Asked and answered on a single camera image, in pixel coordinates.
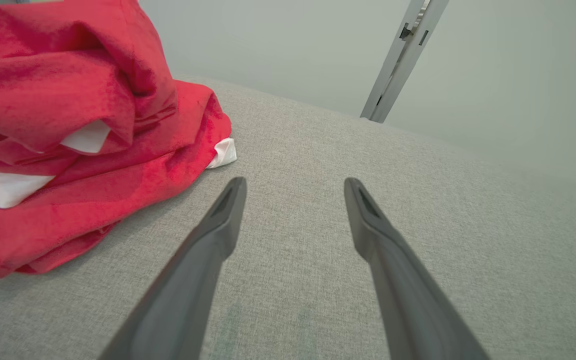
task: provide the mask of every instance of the gray textured cloth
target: gray textured cloth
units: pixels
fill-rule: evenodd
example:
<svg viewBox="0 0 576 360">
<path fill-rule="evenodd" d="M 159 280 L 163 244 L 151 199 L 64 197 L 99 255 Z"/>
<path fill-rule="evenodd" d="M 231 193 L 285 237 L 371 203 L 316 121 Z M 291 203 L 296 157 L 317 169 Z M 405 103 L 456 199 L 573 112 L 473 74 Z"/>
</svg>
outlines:
<svg viewBox="0 0 576 360">
<path fill-rule="evenodd" d="M 234 176 L 248 181 L 202 358 L 384 359 L 343 180 L 359 178 L 494 358 L 576 358 L 576 187 L 214 80 L 238 161 L 39 276 L 0 280 L 0 360 L 93 359 Z"/>
</svg>

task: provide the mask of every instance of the white wall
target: white wall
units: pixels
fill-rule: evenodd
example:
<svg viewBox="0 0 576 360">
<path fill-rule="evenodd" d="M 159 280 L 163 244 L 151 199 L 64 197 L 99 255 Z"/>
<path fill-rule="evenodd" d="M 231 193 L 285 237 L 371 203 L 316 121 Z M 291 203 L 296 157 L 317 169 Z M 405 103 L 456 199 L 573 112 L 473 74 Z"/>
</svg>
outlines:
<svg viewBox="0 0 576 360">
<path fill-rule="evenodd" d="M 450 0 L 385 123 L 576 182 L 576 1 Z"/>
<path fill-rule="evenodd" d="M 408 0 L 140 0 L 173 73 L 361 114 Z"/>
</svg>

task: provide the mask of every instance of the white fabric patch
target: white fabric patch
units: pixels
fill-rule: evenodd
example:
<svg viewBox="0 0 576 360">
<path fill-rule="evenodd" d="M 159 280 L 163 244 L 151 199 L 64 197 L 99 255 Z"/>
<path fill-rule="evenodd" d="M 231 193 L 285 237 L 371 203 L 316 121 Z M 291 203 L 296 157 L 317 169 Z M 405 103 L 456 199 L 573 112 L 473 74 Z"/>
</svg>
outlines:
<svg viewBox="0 0 576 360">
<path fill-rule="evenodd" d="M 95 120 L 66 136 L 61 145 L 82 153 L 98 153 L 110 133 L 110 127 L 102 120 Z"/>
<path fill-rule="evenodd" d="M 48 184 L 55 176 L 0 172 L 0 209 L 12 208 Z"/>
<path fill-rule="evenodd" d="M 210 164 L 206 166 L 206 169 L 214 169 L 216 167 L 226 166 L 237 160 L 235 140 L 231 139 L 230 137 L 219 141 L 217 145 L 214 146 L 214 149 L 217 150 L 217 155 L 215 155 Z"/>
</svg>

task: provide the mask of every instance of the crumpled red fabric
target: crumpled red fabric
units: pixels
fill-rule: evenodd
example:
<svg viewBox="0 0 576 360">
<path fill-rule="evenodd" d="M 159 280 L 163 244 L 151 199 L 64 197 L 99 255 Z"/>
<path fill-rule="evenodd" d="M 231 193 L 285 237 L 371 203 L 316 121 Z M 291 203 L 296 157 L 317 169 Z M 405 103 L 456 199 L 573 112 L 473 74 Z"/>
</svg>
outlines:
<svg viewBox="0 0 576 360">
<path fill-rule="evenodd" d="M 99 153 L 60 145 L 96 120 Z M 211 89 L 172 79 L 137 0 L 0 6 L 0 173 L 56 176 L 0 209 L 0 278 L 86 253 L 187 189 L 230 134 Z"/>
</svg>

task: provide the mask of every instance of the red garment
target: red garment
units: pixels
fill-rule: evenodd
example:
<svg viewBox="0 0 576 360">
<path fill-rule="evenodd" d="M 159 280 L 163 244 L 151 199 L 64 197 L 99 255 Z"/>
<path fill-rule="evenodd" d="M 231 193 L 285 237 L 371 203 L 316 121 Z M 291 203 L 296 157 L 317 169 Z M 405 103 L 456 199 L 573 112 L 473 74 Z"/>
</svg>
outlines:
<svg viewBox="0 0 576 360">
<path fill-rule="evenodd" d="M 60 145 L 98 119 L 99 153 Z M 181 193 L 230 134 L 212 90 L 172 79 L 137 0 L 0 6 L 0 173 L 56 176 L 0 209 L 0 278 L 50 271 Z"/>
</svg>

